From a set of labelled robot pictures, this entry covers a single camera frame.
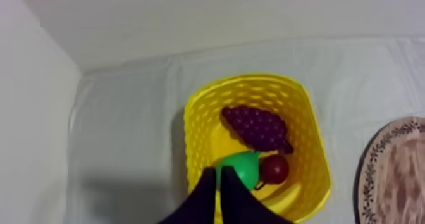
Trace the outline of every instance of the wooden plate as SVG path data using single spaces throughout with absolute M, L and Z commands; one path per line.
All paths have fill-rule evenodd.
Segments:
M 383 127 L 366 147 L 354 189 L 357 223 L 425 223 L 425 118 Z

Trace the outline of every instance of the white sheet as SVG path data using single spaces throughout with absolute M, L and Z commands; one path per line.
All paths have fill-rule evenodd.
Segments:
M 385 123 L 425 115 L 425 39 L 265 42 L 85 76 L 71 116 L 67 224 L 154 223 L 170 213 L 185 195 L 185 101 L 212 80 L 249 72 L 307 87 L 333 181 L 325 208 L 308 223 L 354 223 L 365 145 Z

